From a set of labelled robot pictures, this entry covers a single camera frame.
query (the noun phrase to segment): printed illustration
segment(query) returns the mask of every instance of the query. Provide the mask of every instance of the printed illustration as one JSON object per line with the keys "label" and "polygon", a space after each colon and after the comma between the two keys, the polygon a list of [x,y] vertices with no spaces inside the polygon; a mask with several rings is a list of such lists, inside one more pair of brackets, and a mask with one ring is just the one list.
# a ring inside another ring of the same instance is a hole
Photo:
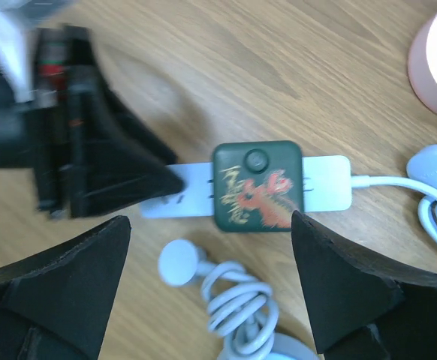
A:
{"label": "printed illustration", "polygon": [[253,178],[237,180],[240,166],[222,170],[227,193],[221,198],[222,205],[230,205],[230,221],[246,224],[250,214],[259,211],[264,227],[291,227],[292,212],[298,209],[287,193],[294,183],[278,169],[266,176],[264,183],[255,185]]}

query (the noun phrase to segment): white charging cable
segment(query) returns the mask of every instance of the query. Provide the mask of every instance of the white charging cable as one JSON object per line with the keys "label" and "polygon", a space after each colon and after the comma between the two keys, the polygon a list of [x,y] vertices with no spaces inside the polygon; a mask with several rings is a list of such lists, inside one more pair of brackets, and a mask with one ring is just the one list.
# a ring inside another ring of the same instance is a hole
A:
{"label": "white charging cable", "polygon": [[[214,264],[205,251],[185,239],[167,244],[158,259],[162,280],[172,287],[193,284],[201,277],[202,299],[208,304],[209,332],[224,338],[219,360],[317,360],[306,345],[283,334],[276,334],[279,307],[272,298],[272,287],[247,274],[238,262]],[[212,287],[219,280],[237,285],[215,295]]]}
{"label": "white charging cable", "polygon": [[399,186],[419,191],[425,197],[419,202],[420,223],[437,243],[437,145],[418,152],[407,164],[408,178],[399,176],[352,176],[353,188],[376,185]]}

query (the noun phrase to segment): black foam piece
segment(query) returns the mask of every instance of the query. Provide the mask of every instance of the black foam piece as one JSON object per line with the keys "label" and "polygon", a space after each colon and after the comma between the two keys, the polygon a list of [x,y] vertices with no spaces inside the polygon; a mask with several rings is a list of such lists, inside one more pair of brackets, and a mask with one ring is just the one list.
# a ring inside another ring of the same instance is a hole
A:
{"label": "black foam piece", "polygon": [[298,212],[292,244],[315,346],[326,360],[437,359],[437,274]]}
{"label": "black foam piece", "polygon": [[115,217],[0,268],[0,359],[97,359],[130,230]]}

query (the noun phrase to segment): white cable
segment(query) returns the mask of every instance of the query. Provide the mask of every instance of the white cable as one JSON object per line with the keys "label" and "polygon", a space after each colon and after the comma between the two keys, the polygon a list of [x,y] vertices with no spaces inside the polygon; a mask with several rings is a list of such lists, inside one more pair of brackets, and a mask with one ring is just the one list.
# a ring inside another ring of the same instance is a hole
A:
{"label": "white cable", "polygon": [[[272,299],[272,287],[247,274],[238,262],[214,264],[206,260],[203,249],[189,240],[177,239],[162,250],[158,272],[172,287],[182,287],[203,278],[200,294],[208,304],[207,328],[224,338],[224,349],[218,360],[318,359],[297,339],[275,333],[279,307]],[[218,280],[237,284],[216,295],[212,288]],[[268,308],[266,313],[262,311],[264,307]]]}
{"label": "white cable", "polygon": [[417,212],[422,227],[437,243],[437,145],[427,146],[416,154],[408,162],[407,173],[410,179],[399,176],[353,176],[352,187],[390,185],[426,195],[419,202]]}

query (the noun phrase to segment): green button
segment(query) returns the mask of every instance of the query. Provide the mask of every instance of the green button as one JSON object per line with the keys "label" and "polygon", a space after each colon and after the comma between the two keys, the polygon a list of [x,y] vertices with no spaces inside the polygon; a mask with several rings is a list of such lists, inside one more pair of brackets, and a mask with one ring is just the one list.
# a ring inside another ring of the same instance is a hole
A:
{"label": "green button", "polygon": [[264,171],[269,166],[269,157],[262,150],[251,150],[246,155],[246,167],[254,173]]}

